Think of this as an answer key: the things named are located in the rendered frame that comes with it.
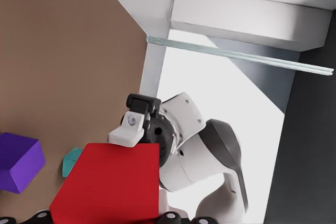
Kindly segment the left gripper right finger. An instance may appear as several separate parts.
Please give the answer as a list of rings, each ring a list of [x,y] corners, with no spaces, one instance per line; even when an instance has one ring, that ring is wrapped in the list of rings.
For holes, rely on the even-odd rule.
[[[188,218],[183,218],[182,213],[169,206],[165,189],[159,190],[159,217],[157,224],[188,224]]]

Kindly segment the finger of the pale right gripper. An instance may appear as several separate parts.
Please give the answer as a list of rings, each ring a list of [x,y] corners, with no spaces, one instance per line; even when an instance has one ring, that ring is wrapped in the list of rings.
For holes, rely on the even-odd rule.
[[[126,106],[129,109],[122,120],[121,125],[108,134],[109,144],[135,147],[142,138],[148,143],[150,139],[151,119],[159,113],[161,100],[141,94],[130,94],[127,97]]]

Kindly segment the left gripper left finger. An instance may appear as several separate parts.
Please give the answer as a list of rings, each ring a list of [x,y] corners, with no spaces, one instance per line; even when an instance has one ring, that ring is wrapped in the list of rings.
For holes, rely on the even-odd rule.
[[[25,221],[25,224],[53,224],[50,210],[42,210],[34,214],[28,220]]]

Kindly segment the red wooden cube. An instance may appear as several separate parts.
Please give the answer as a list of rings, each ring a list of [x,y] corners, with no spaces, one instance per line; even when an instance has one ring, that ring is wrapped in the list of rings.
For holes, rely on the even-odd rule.
[[[154,224],[159,144],[87,144],[50,205],[54,224]]]

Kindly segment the purple wooden cube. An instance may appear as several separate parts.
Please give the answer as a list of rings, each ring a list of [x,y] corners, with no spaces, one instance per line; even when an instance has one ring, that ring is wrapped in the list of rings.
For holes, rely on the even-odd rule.
[[[38,139],[0,134],[0,190],[21,194],[45,164]]]

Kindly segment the teal wooden block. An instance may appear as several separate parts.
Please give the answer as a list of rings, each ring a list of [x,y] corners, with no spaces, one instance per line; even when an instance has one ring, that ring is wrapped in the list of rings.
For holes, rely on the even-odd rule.
[[[76,161],[81,155],[83,148],[74,148],[69,153],[67,153],[62,160],[62,176],[64,178],[68,177],[72,168],[74,167]]]

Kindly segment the silver frame post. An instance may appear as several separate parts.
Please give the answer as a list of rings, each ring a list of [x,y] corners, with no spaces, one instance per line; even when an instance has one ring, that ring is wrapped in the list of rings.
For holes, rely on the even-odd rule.
[[[146,41],[148,44],[152,44],[152,45],[188,50],[188,51],[199,52],[203,54],[226,57],[230,59],[237,59],[237,60],[249,61],[249,62],[254,62],[254,63],[260,63],[263,65],[285,68],[285,69],[290,69],[290,70],[295,70],[295,71],[320,74],[324,76],[331,76],[333,75],[333,72],[334,72],[334,69],[332,68],[315,66],[315,65],[310,65],[306,63],[299,63],[299,62],[282,60],[282,59],[277,59],[277,58],[264,57],[264,56],[253,55],[253,54],[246,54],[242,52],[213,48],[213,47],[197,45],[197,44],[192,44],[192,43],[187,43],[187,42],[182,42],[182,41],[163,39],[159,37],[147,36]]]

